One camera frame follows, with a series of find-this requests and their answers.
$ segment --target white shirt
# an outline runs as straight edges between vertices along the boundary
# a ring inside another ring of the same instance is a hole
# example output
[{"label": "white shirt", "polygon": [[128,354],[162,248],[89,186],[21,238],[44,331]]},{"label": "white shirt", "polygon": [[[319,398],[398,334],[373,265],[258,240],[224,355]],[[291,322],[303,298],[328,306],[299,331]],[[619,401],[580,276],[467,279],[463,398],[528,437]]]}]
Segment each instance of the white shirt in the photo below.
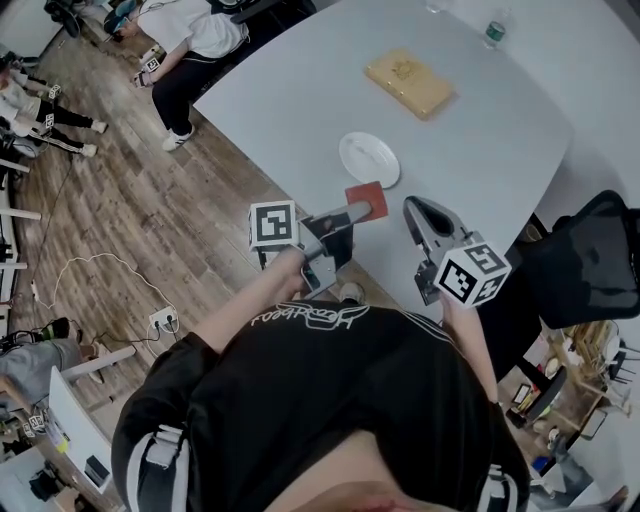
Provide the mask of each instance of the white shirt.
[{"label": "white shirt", "polygon": [[186,39],[189,50],[212,59],[231,53],[249,34],[228,15],[211,14],[206,0],[147,0],[138,25],[167,53]]},{"label": "white shirt", "polygon": [[27,75],[12,69],[8,85],[0,89],[0,116],[9,121],[13,133],[20,137],[29,135],[31,128],[16,122],[16,116],[21,114],[35,120],[40,110],[40,98],[29,96],[22,88],[28,79]]}]

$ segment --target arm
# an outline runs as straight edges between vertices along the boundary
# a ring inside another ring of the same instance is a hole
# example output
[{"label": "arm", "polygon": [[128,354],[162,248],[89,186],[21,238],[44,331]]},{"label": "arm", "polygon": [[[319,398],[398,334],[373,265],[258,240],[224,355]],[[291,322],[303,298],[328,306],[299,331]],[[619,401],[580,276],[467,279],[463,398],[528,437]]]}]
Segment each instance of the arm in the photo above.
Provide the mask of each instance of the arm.
[{"label": "arm", "polygon": [[49,91],[51,90],[51,87],[48,85],[34,82],[33,80],[27,80],[23,87],[32,92],[45,92],[47,94],[49,94]]},{"label": "arm", "polygon": [[194,330],[213,350],[222,352],[231,339],[252,318],[265,309],[290,300],[304,286],[300,269],[304,263],[301,251],[289,248],[249,286],[224,307],[205,318]]},{"label": "arm", "polygon": [[440,294],[443,308],[442,327],[458,344],[490,402],[498,401],[498,383],[493,373],[489,350],[484,339],[480,317],[475,309],[462,309],[444,294]]},{"label": "arm", "polygon": [[189,44],[185,39],[176,47],[175,50],[167,54],[167,56],[162,61],[162,64],[160,64],[160,67],[153,73],[151,73],[151,81],[155,84],[164,75],[175,68],[178,65],[178,62],[182,60],[182,58],[187,54],[188,51]]},{"label": "arm", "polygon": [[2,392],[7,393],[15,403],[31,414],[31,404],[6,375],[0,376],[0,393]]},{"label": "arm", "polygon": [[27,117],[23,114],[18,114],[14,121],[16,123],[20,123],[24,126],[28,126],[31,129],[36,129],[36,130],[40,130],[42,128],[42,123],[39,123],[38,121],[36,121],[35,119],[32,119],[30,117]]}]

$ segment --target hand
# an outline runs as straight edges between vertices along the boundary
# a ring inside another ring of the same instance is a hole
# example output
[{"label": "hand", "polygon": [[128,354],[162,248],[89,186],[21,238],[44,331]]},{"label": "hand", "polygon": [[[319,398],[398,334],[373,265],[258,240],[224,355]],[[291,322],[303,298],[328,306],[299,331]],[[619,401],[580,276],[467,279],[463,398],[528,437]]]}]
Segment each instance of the hand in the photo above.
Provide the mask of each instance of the hand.
[{"label": "hand", "polygon": [[304,290],[306,283],[300,273],[304,261],[302,251],[294,247],[287,247],[269,264],[266,271],[277,275],[277,278],[282,283],[273,297],[274,304],[289,301],[296,293]]},{"label": "hand", "polygon": [[47,129],[44,123],[34,123],[33,129],[38,132],[40,135],[46,135],[50,130]]},{"label": "hand", "polygon": [[49,99],[55,100],[62,94],[62,89],[59,85],[54,85],[49,89]]},{"label": "hand", "polygon": [[142,87],[151,87],[153,82],[151,81],[151,75],[146,71],[140,71],[133,76],[133,85],[138,89]]},{"label": "hand", "polygon": [[442,322],[446,325],[454,326],[461,318],[477,316],[475,308],[463,308],[442,291],[440,292],[440,303],[442,304]]}]

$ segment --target wall outlet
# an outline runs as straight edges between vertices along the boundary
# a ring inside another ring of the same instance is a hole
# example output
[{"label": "wall outlet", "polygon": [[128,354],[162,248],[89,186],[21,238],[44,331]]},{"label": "wall outlet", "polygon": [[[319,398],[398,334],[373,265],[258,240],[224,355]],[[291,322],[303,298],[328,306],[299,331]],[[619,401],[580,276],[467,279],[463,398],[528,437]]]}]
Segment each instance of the wall outlet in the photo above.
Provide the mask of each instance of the wall outlet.
[{"label": "wall outlet", "polygon": [[171,306],[168,306],[160,311],[156,311],[152,315],[149,315],[149,322],[151,327],[155,329],[156,322],[160,324],[160,328],[165,328],[169,332],[173,331],[173,326],[167,321],[167,317],[171,316],[172,322],[175,322],[178,318],[178,313]]}]

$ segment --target power strip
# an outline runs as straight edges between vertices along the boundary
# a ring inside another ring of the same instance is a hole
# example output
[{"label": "power strip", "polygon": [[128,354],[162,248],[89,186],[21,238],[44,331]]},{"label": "power strip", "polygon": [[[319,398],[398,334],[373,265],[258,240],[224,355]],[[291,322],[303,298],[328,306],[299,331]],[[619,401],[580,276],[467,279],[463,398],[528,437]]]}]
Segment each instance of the power strip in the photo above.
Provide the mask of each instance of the power strip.
[{"label": "power strip", "polygon": [[38,287],[35,281],[31,281],[31,293],[33,293],[33,298],[36,302],[40,302],[40,294],[38,293]]},{"label": "power strip", "polygon": [[174,332],[175,329],[172,323],[177,320],[178,313],[171,306],[167,306],[166,308],[149,315],[149,325],[155,328],[156,322],[158,322],[160,328],[165,332]]}]

